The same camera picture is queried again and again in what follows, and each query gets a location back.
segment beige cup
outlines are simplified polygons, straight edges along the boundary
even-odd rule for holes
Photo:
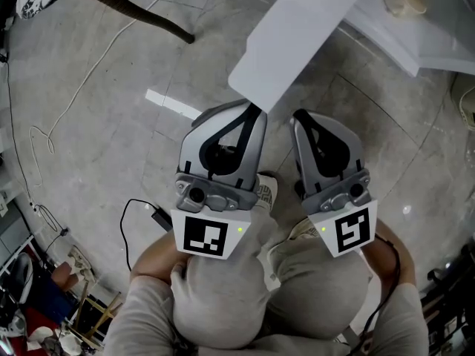
[[[422,0],[384,0],[384,3],[395,17],[414,17],[427,10]]]

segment pants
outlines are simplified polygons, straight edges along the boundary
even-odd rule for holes
[[[320,238],[286,240],[271,252],[281,287],[269,293],[262,246],[279,228],[267,211],[252,209],[252,224],[229,259],[192,257],[171,274],[175,328],[198,346],[239,349],[258,335],[289,334],[331,340],[347,328],[367,294],[370,271],[355,252],[338,258]]]

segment person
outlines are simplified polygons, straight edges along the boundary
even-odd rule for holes
[[[332,355],[335,341],[360,310],[371,273],[355,251],[332,257],[278,175],[259,174],[252,224],[227,260],[176,249],[168,232],[138,259],[125,304],[105,339],[106,356]],[[370,355],[428,354],[412,258],[382,222],[377,233],[399,252],[399,284],[379,312]],[[269,292],[258,255],[263,246],[281,286]],[[362,248],[385,299],[396,278],[396,255],[375,240]]]

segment chair leg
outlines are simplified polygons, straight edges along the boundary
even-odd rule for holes
[[[132,19],[137,19],[141,22],[146,22],[147,24],[152,24],[162,29],[167,30],[168,32],[174,34],[176,37],[182,39],[188,44],[194,42],[194,35],[186,32],[184,29],[176,25],[174,22],[171,22],[168,19],[165,19],[162,16],[158,16],[152,12],[135,5],[129,0],[97,0],[107,5],[108,7],[116,10],[117,12],[122,13]]]

